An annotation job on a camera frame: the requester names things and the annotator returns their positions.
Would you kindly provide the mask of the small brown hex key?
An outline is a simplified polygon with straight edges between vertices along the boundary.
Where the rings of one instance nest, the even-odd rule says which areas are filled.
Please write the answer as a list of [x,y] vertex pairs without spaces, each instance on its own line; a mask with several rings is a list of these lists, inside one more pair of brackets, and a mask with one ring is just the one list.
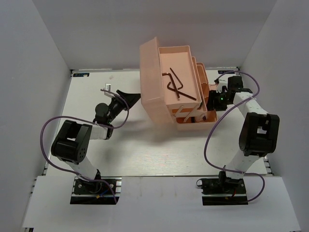
[[[176,90],[175,90],[174,88],[172,88],[170,85],[171,85],[171,82],[168,83],[167,89],[168,89],[168,90],[171,90],[171,91],[173,91],[173,92],[176,92]],[[197,98],[194,98],[194,97],[192,97],[192,96],[190,96],[190,95],[188,95],[188,94],[185,94],[185,93],[183,93],[183,92],[181,92],[181,91],[178,91],[178,94],[179,94],[179,95],[182,95],[182,96],[185,96],[185,97],[187,97],[187,98],[189,98],[189,99],[192,99],[192,100],[194,100],[194,101],[197,100]]]

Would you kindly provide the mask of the large brown hex key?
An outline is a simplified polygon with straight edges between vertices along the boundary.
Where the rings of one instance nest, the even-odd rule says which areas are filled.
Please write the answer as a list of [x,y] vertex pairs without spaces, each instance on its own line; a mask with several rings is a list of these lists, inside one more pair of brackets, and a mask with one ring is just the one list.
[[178,89],[177,89],[177,87],[176,87],[176,84],[175,84],[175,82],[174,82],[174,80],[173,80],[172,75],[171,75],[169,72],[164,72],[164,73],[162,73],[162,75],[163,75],[163,76],[169,76],[169,77],[170,77],[170,81],[171,81],[171,83],[172,83],[172,85],[173,85],[173,87],[174,87],[174,92],[176,93],[177,99],[179,100],[179,99],[180,99],[180,94],[179,94],[179,91],[178,91]]

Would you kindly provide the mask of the pink plastic toolbox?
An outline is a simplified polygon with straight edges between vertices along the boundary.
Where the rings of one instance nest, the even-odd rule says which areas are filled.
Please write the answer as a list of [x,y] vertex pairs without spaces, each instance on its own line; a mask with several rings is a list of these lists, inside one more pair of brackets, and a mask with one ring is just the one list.
[[218,116],[207,103],[216,89],[188,45],[162,47],[153,38],[140,46],[141,104],[156,126],[210,129]]

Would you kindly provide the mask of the thin dark hex key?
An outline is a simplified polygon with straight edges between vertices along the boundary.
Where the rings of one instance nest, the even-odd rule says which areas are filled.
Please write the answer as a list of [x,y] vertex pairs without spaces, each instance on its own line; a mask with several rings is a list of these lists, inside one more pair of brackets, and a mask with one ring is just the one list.
[[173,73],[173,75],[176,77],[177,81],[179,82],[179,84],[181,85],[180,87],[178,87],[177,89],[180,90],[183,88],[183,83],[181,82],[181,80],[179,79],[179,77],[177,76],[177,74],[175,73],[175,71],[172,68],[169,68],[171,70],[171,72]]

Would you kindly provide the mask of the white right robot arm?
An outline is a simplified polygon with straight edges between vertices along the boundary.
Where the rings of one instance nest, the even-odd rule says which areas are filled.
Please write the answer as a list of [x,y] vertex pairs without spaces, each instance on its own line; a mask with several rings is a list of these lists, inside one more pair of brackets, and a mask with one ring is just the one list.
[[209,92],[207,108],[223,111],[227,116],[231,105],[244,117],[239,135],[239,150],[233,159],[220,169],[218,188],[225,193],[239,186],[244,174],[259,159],[276,149],[280,118],[264,110],[256,101],[256,93],[243,86],[242,77],[234,75],[226,80],[217,78],[217,88]]

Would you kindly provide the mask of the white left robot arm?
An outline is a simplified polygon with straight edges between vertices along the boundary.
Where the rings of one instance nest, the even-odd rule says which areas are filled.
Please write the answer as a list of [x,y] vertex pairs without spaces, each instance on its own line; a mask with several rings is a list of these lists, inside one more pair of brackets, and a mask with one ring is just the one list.
[[95,107],[92,122],[79,124],[76,120],[65,120],[52,146],[51,154],[68,164],[76,175],[85,180],[85,187],[92,193],[101,190],[101,175],[86,157],[89,141],[108,140],[116,127],[113,120],[123,111],[128,112],[141,98],[139,93],[117,90],[109,104],[99,103]]

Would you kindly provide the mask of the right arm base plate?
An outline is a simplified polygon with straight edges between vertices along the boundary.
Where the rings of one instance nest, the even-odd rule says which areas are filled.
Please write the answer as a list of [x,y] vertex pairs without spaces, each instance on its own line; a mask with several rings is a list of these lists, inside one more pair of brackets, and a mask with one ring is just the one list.
[[248,205],[243,179],[238,184],[219,184],[219,178],[201,178],[196,186],[202,189],[203,206]]

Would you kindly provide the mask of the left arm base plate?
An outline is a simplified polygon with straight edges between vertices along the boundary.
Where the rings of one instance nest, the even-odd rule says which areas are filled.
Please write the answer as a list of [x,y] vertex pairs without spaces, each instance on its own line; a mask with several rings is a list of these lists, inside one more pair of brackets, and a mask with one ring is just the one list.
[[75,178],[70,197],[71,205],[116,205],[120,198],[122,178],[105,178],[103,182],[88,182]]

